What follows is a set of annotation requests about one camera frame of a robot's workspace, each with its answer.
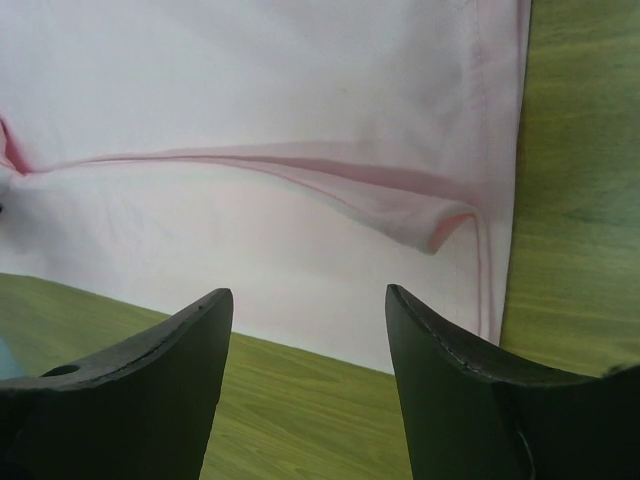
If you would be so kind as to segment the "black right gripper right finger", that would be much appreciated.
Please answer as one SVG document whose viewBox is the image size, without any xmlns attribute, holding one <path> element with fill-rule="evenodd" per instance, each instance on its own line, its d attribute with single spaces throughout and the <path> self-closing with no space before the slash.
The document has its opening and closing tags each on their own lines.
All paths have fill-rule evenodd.
<svg viewBox="0 0 640 480">
<path fill-rule="evenodd" d="M 635 479 L 639 370 L 590 377 L 509 353 L 398 285 L 388 339 L 416 479 Z"/>
</svg>

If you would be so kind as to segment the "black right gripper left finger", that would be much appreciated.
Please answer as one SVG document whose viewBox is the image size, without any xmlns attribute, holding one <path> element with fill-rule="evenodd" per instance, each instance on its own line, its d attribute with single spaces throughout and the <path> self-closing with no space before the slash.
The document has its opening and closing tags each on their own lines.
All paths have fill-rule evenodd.
<svg viewBox="0 0 640 480">
<path fill-rule="evenodd" d="M 217 289 L 83 359 L 2 381 L 2 478 L 199 478 L 232 318 Z"/>
</svg>

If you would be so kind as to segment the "light pink t-shirt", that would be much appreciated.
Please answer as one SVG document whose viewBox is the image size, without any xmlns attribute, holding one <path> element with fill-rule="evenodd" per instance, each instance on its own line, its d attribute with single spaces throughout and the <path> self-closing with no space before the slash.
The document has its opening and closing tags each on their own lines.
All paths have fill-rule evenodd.
<svg viewBox="0 0 640 480">
<path fill-rule="evenodd" d="M 377 370 L 399 284 L 497 343 L 527 1 L 5 1 L 1 269 Z"/>
</svg>

